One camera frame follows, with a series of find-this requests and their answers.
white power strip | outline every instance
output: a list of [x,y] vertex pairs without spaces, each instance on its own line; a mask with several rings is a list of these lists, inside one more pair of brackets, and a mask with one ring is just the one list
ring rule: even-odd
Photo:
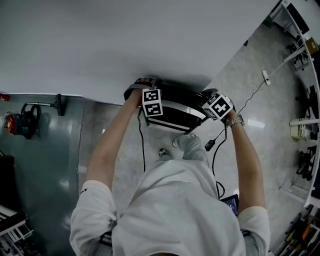
[[267,86],[271,85],[271,82],[270,82],[269,76],[267,74],[267,71],[262,70],[262,75],[263,75],[263,78],[265,80],[266,85]]

t-shirt sleeve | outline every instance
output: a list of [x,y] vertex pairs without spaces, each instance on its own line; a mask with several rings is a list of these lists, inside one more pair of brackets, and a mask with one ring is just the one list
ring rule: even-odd
[[244,234],[247,256],[266,256],[270,246],[270,225],[267,210],[252,206],[238,215],[240,229]]
[[86,181],[71,216],[70,244],[75,254],[92,255],[100,236],[111,231],[116,221],[116,206],[110,189],[100,181]]

black and white marker cube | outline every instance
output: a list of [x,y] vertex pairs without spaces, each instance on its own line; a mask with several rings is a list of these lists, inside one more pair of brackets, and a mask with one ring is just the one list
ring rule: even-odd
[[163,115],[160,90],[142,90],[142,106],[146,117]]
[[202,108],[214,120],[221,120],[225,115],[232,110],[233,106],[230,99],[224,96],[220,91],[217,91],[203,106]]

person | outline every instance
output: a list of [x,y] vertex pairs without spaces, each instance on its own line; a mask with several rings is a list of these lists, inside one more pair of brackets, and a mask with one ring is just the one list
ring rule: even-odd
[[[218,200],[216,180],[199,137],[173,145],[183,159],[162,157],[143,174],[128,208],[117,217],[111,194],[115,163],[128,123],[142,103],[134,90],[99,140],[71,217],[78,256],[239,256],[268,253],[270,227],[262,168],[243,125],[231,126],[238,168],[238,217]],[[228,113],[229,123],[237,117]]]

person's left arm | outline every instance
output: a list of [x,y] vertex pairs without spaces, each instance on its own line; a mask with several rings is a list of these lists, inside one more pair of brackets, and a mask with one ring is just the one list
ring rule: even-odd
[[101,136],[89,162],[76,208],[71,216],[70,244],[77,256],[93,255],[100,237],[113,229],[116,206],[111,194],[117,154],[129,121],[141,103],[134,90]]

